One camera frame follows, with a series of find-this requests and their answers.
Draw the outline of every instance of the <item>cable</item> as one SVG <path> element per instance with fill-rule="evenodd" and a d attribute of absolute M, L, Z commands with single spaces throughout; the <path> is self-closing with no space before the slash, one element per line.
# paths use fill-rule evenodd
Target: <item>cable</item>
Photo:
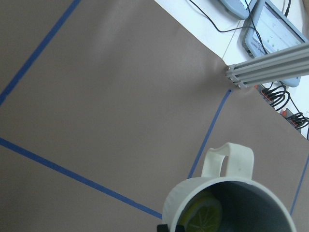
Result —
<path fill-rule="evenodd" d="M 285 102 L 280 108 L 278 108 L 276 111 L 283 109 L 283 108 L 287 105 L 287 103 L 289 102 L 289 100 L 291 99 L 290 93 L 289 93 L 289 92 L 286 92 L 286 94 L 288 95 L 288 99 L 287 99 L 286 102 Z"/>
<path fill-rule="evenodd" d="M 308 126 L 308 125 L 309 125 L 309 118 L 306 117 L 306 120 L 307 120 L 307 121 L 306 121 L 306 122 L 307 122 L 306 125 L 301 126 L 301 127 L 296 127 L 295 129 L 296 129 L 296 130 L 299 130 L 299 129 L 303 129 L 303 128 L 305 128 L 306 126 Z"/>
<path fill-rule="evenodd" d="M 282 14 L 284 13 L 285 2 L 286 0 L 283 1 L 282 11 L 281 11 Z"/>
<path fill-rule="evenodd" d="M 283 88 L 283 91 L 274 92 L 275 90 L 277 90 L 278 88 L 281 88 L 281 87 Z M 285 93 L 286 93 L 286 86 L 284 86 L 284 85 L 278 86 L 278 87 L 276 87 L 276 88 L 274 88 L 274 89 L 268 91 L 268 93 L 266 94 L 267 97 L 268 97 L 271 101 L 274 101 L 274 102 L 272 102 L 270 105 L 271 105 L 272 107 L 274 107 L 274 106 L 278 105 L 279 103 L 281 103 L 281 102 L 285 99 L 285 96 L 284 96 Z"/>
<path fill-rule="evenodd" d="M 274 83 L 272 82 L 272 83 L 271 83 L 271 85 L 270 85 L 270 87 L 269 87 L 269 88 L 267 88 L 267 89 L 270 89 L 270 88 L 272 87 L 272 85 L 273 85 L 273 84 L 274 84 Z"/>
<path fill-rule="evenodd" d="M 296 105 L 295 105 L 295 103 L 294 103 L 294 101 L 293 101 L 293 99 L 292 99 L 292 98 L 291 98 L 291 102 L 292 102 L 292 103 L 293 103 L 293 105 L 295 106 L 296 110 L 300 113 L 299 109 L 296 107 Z"/>
<path fill-rule="evenodd" d="M 255 25 L 254 25 L 253 18 L 252 18 L 252 14 L 251 14 L 251 10 L 250 10 L 250 7 L 249 7 L 249 5 L 248 5 L 248 3 L 247 3 L 247 0 L 245 0 L 245 3 L 246 3 L 246 5 L 247 5 L 248 11 L 249 11 L 249 16 L 250 16 L 252 25 L 253 25 L 253 27 L 254 27 L 254 30 L 255 30 L 255 32 L 256 32 L 257 38 L 259 39 L 259 41 L 260 41 L 260 43 L 261 43 L 261 45 L 262 45 L 262 48 L 263 48 L 265 54 L 268 54 L 267 51 L 266 51 L 266 49 L 265 49 L 265 47 L 264 47 L 264 45 L 263 45 L 262 38 L 261 38 L 260 34 L 257 34 L 257 29 L 256 29 L 256 27 L 255 27 Z"/>
<path fill-rule="evenodd" d="M 291 6 L 291 1 L 292 1 L 292 0 L 289 0 L 288 7 L 286 8 L 286 11 L 285 11 L 285 13 L 284 13 L 284 16 L 285 16 L 285 17 L 287 17 L 288 14 L 289 14 L 290 6 Z"/>
<path fill-rule="evenodd" d="M 214 26 L 214 28 L 216 28 L 216 30 L 218 31 L 218 32 L 221 32 L 221 33 L 224 33 L 224 32 L 230 32 L 230 31 L 234 31 L 234 30 L 238 30 L 238 29 L 243 29 L 243 28 L 251 28 L 251 29 L 253 29 L 253 30 L 255 30 L 255 32 L 256 32 L 256 35 L 257 35 L 257 37 L 259 38 L 259 40 L 260 40 L 260 42 L 261 42 L 261 44 L 262 44 L 262 47 L 263 47 L 263 50 L 265 51 L 265 53 L 267 54 L 267 52 L 266 52 L 266 50 L 265 50 L 265 48 L 264 48 L 264 46 L 263 46 L 263 43 L 262 43 L 262 40 L 261 40 L 261 36 L 260 36 L 260 33 L 256 30 L 256 28 L 253 28 L 253 27 L 240 27 L 240 28 L 234 28 L 234 29 L 230 29 L 230 30 L 220 30 L 216 25 L 215 25 L 215 23 L 211 20 L 211 18 L 195 3 L 195 2 L 193 2 L 192 0 L 189 0 L 189 2 L 191 2 L 193 5 L 195 5 L 198 9 L 199 9 L 199 11 L 201 11 L 202 13 L 203 13 L 203 15 L 211 22 L 211 24 Z"/>
<path fill-rule="evenodd" d="M 277 111 L 278 109 L 275 108 L 275 106 L 279 105 L 280 103 L 282 103 L 285 99 L 285 95 L 281 95 L 280 98 L 278 99 L 278 102 L 274 105 L 272 105 L 272 107 Z"/>

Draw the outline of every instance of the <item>black cable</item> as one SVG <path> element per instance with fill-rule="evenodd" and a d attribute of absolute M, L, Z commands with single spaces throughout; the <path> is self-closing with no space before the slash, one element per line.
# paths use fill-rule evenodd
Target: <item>black cable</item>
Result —
<path fill-rule="evenodd" d="M 279 105 L 280 103 L 282 103 L 284 101 L 285 95 L 283 94 L 279 99 L 280 99 L 280 101 L 278 101 L 276 104 L 272 105 L 272 107 L 274 109 L 275 109 L 275 106 Z"/>
<path fill-rule="evenodd" d="M 293 120 L 293 122 L 296 124 L 296 127 L 300 127 L 300 126 L 303 126 L 304 123 L 308 122 L 309 119 L 307 117 L 300 117 L 300 118 L 297 118 L 296 120 Z"/>
<path fill-rule="evenodd" d="M 274 92 L 275 90 L 277 90 L 278 88 L 281 88 L 281 87 L 284 89 L 284 91 Z M 285 85 L 281 85 L 281 86 L 278 86 L 278 87 L 276 87 L 276 88 L 270 90 L 270 91 L 268 92 L 268 94 L 267 94 L 267 97 L 268 97 L 271 101 L 273 101 L 270 105 L 271 105 L 272 107 L 278 105 L 278 104 L 276 104 L 276 103 L 279 102 L 279 101 L 281 100 L 281 98 L 283 98 L 283 100 L 285 99 L 285 96 L 284 96 L 285 93 L 286 93 L 286 86 L 285 86 Z"/>
<path fill-rule="evenodd" d="M 291 116 L 287 117 L 287 119 L 296 120 L 297 118 L 300 118 L 302 115 L 303 115 L 302 112 L 296 113 L 296 114 L 294 114 L 294 115 L 291 115 Z"/>
<path fill-rule="evenodd" d="M 270 85 L 270 87 L 269 87 L 268 89 L 270 89 L 270 88 L 272 87 L 273 84 L 274 84 L 274 83 L 272 82 L 271 85 Z"/>
<path fill-rule="evenodd" d="M 286 94 L 288 95 L 288 99 L 286 100 L 286 102 L 280 107 L 278 108 L 276 111 L 283 109 L 283 107 L 285 107 L 287 105 L 287 103 L 289 102 L 289 100 L 291 99 L 291 95 L 290 93 L 287 91 Z"/>
<path fill-rule="evenodd" d="M 285 17 L 287 17 L 288 14 L 289 14 L 290 6 L 291 6 L 291 1 L 292 1 L 292 0 L 289 0 L 288 7 L 286 8 L 286 11 L 285 11 L 285 13 L 284 13 L 284 16 L 285 16 Z"/>
<path fill-rule="evenodd" d="M 195 5 L 202 13 L 203 15 L 211 22 L 211 24 L 214 26 L 214 28 L 216 28 L 216 30 L 218 32 L 221 32 L 221 33 L 224 33 L 224 32 L 230 32 L 230 31 L 234 31 L 234 30 L 238 30 L 238 29 L 242 29 L 242 28 L 251 28 L 253 30 L 255 30 L 256 32 L 256 35 L 257 37 L 260 39 L 261 36 L 260 36 L 260 33 L 253 27 L 240 27 L 240 28 L 234 28 L 234 29 L 230 29 L 230 30 L 220 30 L 216 25 L 215 23 L 211 20 L 211 18 L 209 18 L 209 16 L 195 3 L 193 2 L 192 0 L 189 0 L 193 5 Z"/>
<path fill-rule="evenodd" d="M 295 103 L 294 103 L 294 101 L 293 101 L 293 99 L 292 99 L 292 98 L 291 98 L 291 102 L 292 102 L 292 103 L 293 103 L 293 105 L 295 106 L 296 110 L 300 113 L 299 109 L 296 107 L 296 105 L 295 105 Z"/>
<path fill-rule="evenodd" d="M 307 124 L 305 124 L 304 126 L 301 126 L 301 127 L 296 127 L 295 129 L 296 130 L 299 130 L 299 129 L 303 129 L 303 128 L 305 128 L 306 126 L 308 126 L 309 125 L 309 118 L 307 118 L 308 120 L 307 120 Z"/>
<path fill-rule="evenodd" d="M 246 3 L 246 5 L 247 5 L 248 11 L 249 11 L 249 16 L 250 16 L 252 25 L 253 25 L 253 27 L 254 27 L 254 30 L 255 30 L 255 32 L 256 32 L 257 38 L 259 39 L 259 41 L 260 41 L 260 43 L 261 43 L 261 45 L 262 45 L 262 48 L 263 48 L 265 54 L 267 54 L 267 51 L 266 51 L 266 49 L 265 49 L 265 47 L 264 47 L 264 44 L 263 44 L 263 42 L 262 42 L 262 38 L 261 38 L 261 36 L 260 36 L 259 34 L 257 34 L 257 29 L 256 29 L 256 27 L 255 27 L 255 25 L 254 25 L 253 18 L 252 18 L 252 14 L 251 14 L 251 10 L 250 10 L 250 7 L 249 7 L 249 5 L 248 5 L 248 3 L 247 3 L 247 0 L 245 0 L 245 3 Z"/>

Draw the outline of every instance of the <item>white mug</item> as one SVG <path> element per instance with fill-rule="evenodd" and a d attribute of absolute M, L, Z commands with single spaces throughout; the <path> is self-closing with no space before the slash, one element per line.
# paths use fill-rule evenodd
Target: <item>white mug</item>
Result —
<path fill-rule="evenodd" d="M 226 174 L 220 177 L 225 157 L 228 157 Z M 163 223 L 170 232 L 175 232 L 189 201 L 210 189 L 222 205 L 219 232 L 296 232 L 283 203 L 269 189 L 252 180 L 253 163 L 253 151 L 248 147 L 226 143 L 218 149 L 210 148 L 201 177 L 182 181 L 168 194 Z"/>

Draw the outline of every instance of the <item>mug handle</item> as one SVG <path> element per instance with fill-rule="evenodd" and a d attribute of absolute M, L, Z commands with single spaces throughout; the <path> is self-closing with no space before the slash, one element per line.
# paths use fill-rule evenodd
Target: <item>mug handle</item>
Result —
<path fill-rule="evenodd" d="M 207 151 L 201 176 L 220 177 L 222 163 L 226 156 L 229 156 L 226 165 L 226 176 L 252 179 L 253 151 L 246 146 L 232 143 L 226 143 L 217 149 L 210 148 Z"/>

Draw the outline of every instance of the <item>tablet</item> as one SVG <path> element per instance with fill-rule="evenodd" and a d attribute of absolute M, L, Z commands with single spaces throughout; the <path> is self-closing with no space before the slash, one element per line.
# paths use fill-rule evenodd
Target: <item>tablet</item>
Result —
<path fill-rule="evenodd" d="M 268 53 L 280 51 L 307 42 L 307 38 L 281 13 L 270 1 L 258 1 L 253 10 L 253 21 L 259 32 L 264 48 Z M 253 27 L 250 17 L 244 26 Z M 265 55 L 263 47 L 254 29 L 244 28 L 243 47 L 255 58 Z M 282 80 L 288 86 L 298 86 L 300 77 Z"/>

